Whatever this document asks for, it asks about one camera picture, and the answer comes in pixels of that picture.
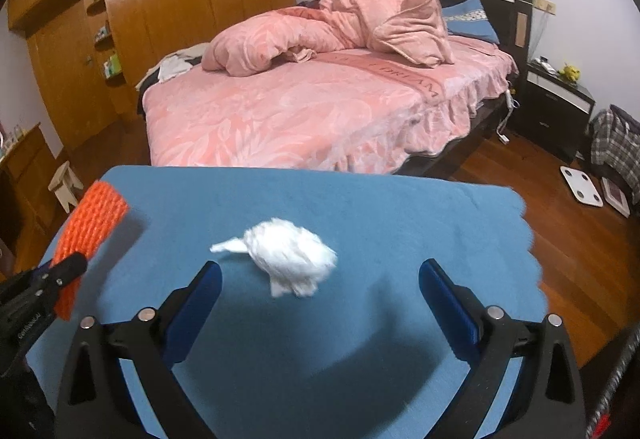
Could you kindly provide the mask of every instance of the electrical socket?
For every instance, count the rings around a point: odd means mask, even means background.
[[[556,14],[556,4],[549,2],[549,0],[533,0],[533,7],[542,11],[548,11],[551,14]]]

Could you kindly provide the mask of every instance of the bed frame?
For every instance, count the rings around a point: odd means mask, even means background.
[[[443,7],[465,0],[440,0]],[[520,75],[510,78],[516,91],[526,83],[527,53],[531,31],[533,0],[480,0],[487,18],[500,39],[500,49],[513,56]],[[411,156],[396,174],[421,177],[449,178],[484,138],[491,136],[499,120],[506,113],[504,96],[485,101],[471,120],[471,132],[465,138],[451,141],[436,157]]]

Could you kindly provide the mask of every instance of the plaid shirt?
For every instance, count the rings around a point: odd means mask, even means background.
[[[629,130],[629,123],[611,110],[593,120],[591,162],[608,164],[626,181],[632,191],[632,204],[640,200],[640,135]]]

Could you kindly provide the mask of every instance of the yellow toy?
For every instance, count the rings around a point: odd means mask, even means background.
[[[580,69],[572,65],[564,64],[564,69],[558,70],[558,74],[564,76],[564,79],[571,83],[575,83],[580,79]]]

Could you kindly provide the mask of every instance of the white stool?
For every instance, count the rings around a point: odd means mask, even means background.
[[[70,211],[70,204],[78,206],[78,199],[76,199],[74,195],[73,188],[84,190],[84,186],[78,179],[78,176],[71,170],[69,161],[66,161],[65,164],[60,165],[60,168],[56,170],[55,175],[53,175],[49,183],[49,191],[56,194],[66,213]]]

